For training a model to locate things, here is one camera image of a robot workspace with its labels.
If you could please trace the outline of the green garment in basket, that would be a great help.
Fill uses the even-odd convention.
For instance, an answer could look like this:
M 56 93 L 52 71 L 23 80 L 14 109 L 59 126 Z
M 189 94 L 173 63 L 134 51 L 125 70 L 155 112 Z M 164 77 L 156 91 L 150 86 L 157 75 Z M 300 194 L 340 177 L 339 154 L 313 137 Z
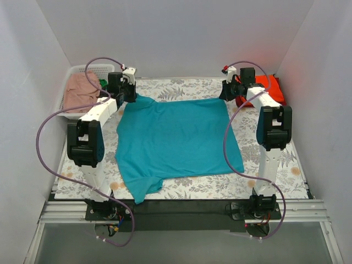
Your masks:
M 106 90 L 107 86 L 108 86 L 108 81 L 105 80 L 105 79 L 100 79 L 99 82 L 100 82 L 100 85 L 101 85 L 101 89 Z

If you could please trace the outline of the aluminium frame rail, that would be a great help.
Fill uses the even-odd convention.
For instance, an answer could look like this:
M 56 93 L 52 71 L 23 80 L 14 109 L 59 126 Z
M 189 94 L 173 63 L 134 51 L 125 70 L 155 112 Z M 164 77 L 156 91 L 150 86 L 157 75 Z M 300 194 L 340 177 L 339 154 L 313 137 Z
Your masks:
M 329 222 L 322 200 L 288 200 L 285 222 Z M 87 223 L 87 204 L 82 201 L 49 201 L 39 218 L 41 223 Z

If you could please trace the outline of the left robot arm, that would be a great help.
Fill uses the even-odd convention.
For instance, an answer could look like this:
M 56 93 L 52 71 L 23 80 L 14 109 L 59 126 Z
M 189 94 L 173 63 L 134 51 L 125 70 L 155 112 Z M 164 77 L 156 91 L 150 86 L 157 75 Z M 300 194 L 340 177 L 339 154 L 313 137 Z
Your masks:
M 104 174 L 105 145 L 102 127 L 124 102 L 136 101 L 135 72 L 135 68 L 128 67 L 121 72 L 109 73 L 107 91 L 111 94 L 111 99 L 92 107 L 81 118 L 68 124 L 68 158 L 79 167 L 85 181 L 92 187 L 90 198 L 85 202 L 91 207 L 91 212 L 106 220 L 114 219 L 118 210 L 112 200 L 96 192 L 98 190 L 105 195 L 111 195 Z

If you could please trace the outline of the white plastic laundry basket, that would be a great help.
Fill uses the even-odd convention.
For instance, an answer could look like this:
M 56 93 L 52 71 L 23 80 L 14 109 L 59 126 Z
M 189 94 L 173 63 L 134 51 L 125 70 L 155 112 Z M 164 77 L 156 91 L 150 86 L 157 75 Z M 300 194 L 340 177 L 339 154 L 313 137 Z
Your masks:
M 92 64 L 87 68 L 88 76 L 95 84 L 99 84 L 100 80 L 108 80 L 108 74 L 113 71 L 114 66 L 111 64 Z M 85 66 L 77 65 L 69 69 L 60 95 L 61 99 L 55 109 L 56 112 L 70 107 L 96 103 L 100 93 L 88 82 L 85 76 Z

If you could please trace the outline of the teal t-shirt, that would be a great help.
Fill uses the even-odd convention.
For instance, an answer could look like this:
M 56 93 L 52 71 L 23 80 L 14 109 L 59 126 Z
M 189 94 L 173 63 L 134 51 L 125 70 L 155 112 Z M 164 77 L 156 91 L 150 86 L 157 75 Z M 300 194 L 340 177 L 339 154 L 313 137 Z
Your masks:
M 117 126 L 115 158 L 135 203 L 166 179 L 244 171 L 224 101 L 157 102 L 138 96 Z

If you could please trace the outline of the pink crumpled garment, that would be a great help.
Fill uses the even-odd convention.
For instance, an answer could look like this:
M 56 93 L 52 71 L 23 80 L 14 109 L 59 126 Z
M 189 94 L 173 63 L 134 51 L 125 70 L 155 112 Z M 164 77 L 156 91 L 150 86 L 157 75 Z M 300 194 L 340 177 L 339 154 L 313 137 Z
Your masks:
M 86 113 L 97 102 L 100 91 L 89 83 L 85 73 L 74 73 L 68 79 L 64 92 L 63 108 L 68 109 L 82 105 L 89 107 L 71 109 L 67 113 Z

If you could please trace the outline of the folded orange t-shirt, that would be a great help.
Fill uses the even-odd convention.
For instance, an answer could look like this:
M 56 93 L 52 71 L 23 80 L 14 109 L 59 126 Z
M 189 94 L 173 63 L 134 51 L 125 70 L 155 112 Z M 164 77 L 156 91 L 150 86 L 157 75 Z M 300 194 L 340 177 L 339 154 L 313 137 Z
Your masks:
M 280 103 L 281 105 L 286 105 L 285 98 L 279 85 L 279 79 L 276 78 L 274 75 L 269 75 L 268 77 L 269 82 L 265 75 L 257 75 L 255 76 L 256 83 L 262 85 L 265 89 L 270 87 L 268 94 L 273 98 L 273 100 L 275 100 L 277 103 Z M 254 94 L 249 93 L 246 97 L 238 96 L 235 99 L 237 107 L 243 105 L 247 101 L 247 99 L 250 99 L 253 96 Z

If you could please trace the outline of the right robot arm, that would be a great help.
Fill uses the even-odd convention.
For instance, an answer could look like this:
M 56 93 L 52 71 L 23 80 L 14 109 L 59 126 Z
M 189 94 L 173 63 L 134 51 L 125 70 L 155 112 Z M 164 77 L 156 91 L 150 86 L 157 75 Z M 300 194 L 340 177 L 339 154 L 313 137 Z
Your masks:
M 292 108 L 276 102 L 263 85 L 256 82 L 254 68 L 234 66 L 222 70 L 227 77 L 222 81 L 220 99 L 227 102 L 243 96 L 259 113 L 256 140 L 260 146 L 258 178 L 252 195 L 243 203 L 234 204 L 232 211 L 244 218 L 268 217 L 278 212 L 276 206 L 276 183 L 278 162 L 287 144 L 292 139 Z

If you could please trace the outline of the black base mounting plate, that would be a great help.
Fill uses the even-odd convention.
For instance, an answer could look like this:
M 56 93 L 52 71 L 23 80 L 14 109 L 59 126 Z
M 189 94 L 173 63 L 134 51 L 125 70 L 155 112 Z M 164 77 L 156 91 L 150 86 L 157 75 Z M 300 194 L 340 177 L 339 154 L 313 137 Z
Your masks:
M 235 200 L 145 200 L 136 204 L 124 199 L 87 204 L 85 220 L 113 223 L 122 221 L 120 232 L 229 230 L 245 232 L 247 221 L 267 224 L 282 216 L 279 205 L 264 201 L 256 205 L 249 199 Z

